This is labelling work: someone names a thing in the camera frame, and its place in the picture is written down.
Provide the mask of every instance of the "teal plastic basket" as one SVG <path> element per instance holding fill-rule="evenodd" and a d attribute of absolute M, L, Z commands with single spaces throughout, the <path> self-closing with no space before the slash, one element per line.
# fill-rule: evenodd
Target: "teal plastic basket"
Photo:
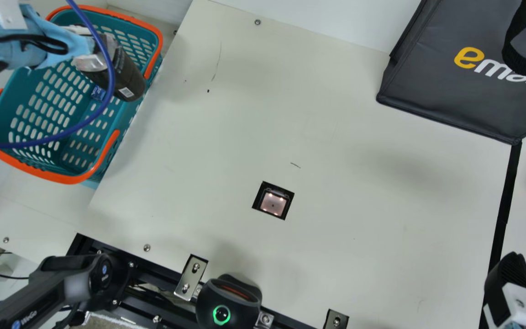
<path fill-rule="evenodd" d="M 152 25 L 92 6 L 80 6 L 100 33 L 116 37 L 146 78 L 148 90 L 161 64 L 162 36 Z M 81 23 L 68 6 L 48 20 L 61 26 Z M 100 102 L 94 83 L 65 61 L 46 69 L 18 69 L 0 91 L 0 142 L 54 135 L 85 120 Z M 103 114 L 69 138 L 22 149 L 0 150 L 0 159 L 32 175 L 64 184 L 98 182 L 133 121 L 143 96 L 133 102 L 112 98 Z"/>

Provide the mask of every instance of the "metal bracket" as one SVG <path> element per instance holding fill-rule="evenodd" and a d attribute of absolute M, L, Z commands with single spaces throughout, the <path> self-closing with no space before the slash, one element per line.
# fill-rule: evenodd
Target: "metal bracket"
<path fill-rule="evenodd" d="M 190 255 L 174 294 L 189 302 L 196 292 L 196 288 L 198 288 L 200 279 L 202 279 L 202 275 L 206 270 L 206 265 L 208 265 L 208 260 Z"/>
<path fill-rule="evenodd" d="M 254 329 L 271 329 L 271 324 L 273 323 L 273 314 L 267 312 L 259 312 L 259 318 L 255 323 Z"/>
<path fill-rule="evenodd" d="M 348 316 L 334 310 L 328 310 L 324 329 L 346 329 L 348 325 Z"/>

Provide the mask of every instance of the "green object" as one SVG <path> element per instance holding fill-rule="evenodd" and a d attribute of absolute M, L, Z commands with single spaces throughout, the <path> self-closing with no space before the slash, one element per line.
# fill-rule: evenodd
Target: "green object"
<path fill-rule="evenodd" d="M 89 10 L 84 12 L 98 27 L 98 32 L 113 34 L 140 71 L 146 71 L 154 53 L 159 52 L 159 38 L 154 32 L 117 17 Z M 81 23 L 71 9 L 57 13 L 51 21 L 61 27 Z M 158 55 L 154 67 L 150 68 L 146 90 L 157 73 L 161 59 L 161 55 Z M 85 120 L 99 106 L 91 96 L 94 86 L 69 60 L 45 69 L 17 69 L 0 96 L 0 143 L 40 139 Z M 78 176 L 90 170 L 100 160 L 102 150 L 107 149 L 104 160 L 89 178 L 98 182 L 123 140 L 142 99 L 123 102 L 113 97 L 104 114 L 69 138 L 40 146 L 2 151 L 43 171 Z M 119 131 L 119 136 L 109 145 L 114 131 Z"/>
<path fill-rule="evenodd" d="M 224 325 L 230 321 L 230 310 L 224 305 L 218 305 L 212 311 L 212 319 L 217 325 Z"/>

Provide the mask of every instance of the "barcode label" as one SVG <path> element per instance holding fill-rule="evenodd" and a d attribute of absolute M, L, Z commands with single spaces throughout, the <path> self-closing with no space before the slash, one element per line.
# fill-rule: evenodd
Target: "barcode label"
<path fill-rule="evenodd" d="M 129 98 L 129 97 L 132 97 L 133 96 L 133 92 L 131 92 L 129 90 L 129 88 L 125 87 L 125 88 L 121 88 L 119 89 L 119 91 L 121 92 L 121 94 L 123 94 L 123 96 Z"/>

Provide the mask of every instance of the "green light ring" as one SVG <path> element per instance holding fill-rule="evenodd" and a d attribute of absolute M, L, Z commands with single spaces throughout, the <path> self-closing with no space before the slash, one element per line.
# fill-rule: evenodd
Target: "green light ring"
<path fill-rule="evenodd" d="M 216 318 L 216 312 L 219 310 L 219 308 L 225 308 L 228 312 L 228 317 L 226 318 L 225 321 L 219 321 L 219 319 Z M 227 323 L 228 321 L 230 321 L 230 310 L 224 306 L 224 305 L 218 305 L 213 311 L 212 311 L 212 320 L 215 321 L 215 323 L 217 325 L 224 325 L 225 323 Z"/>

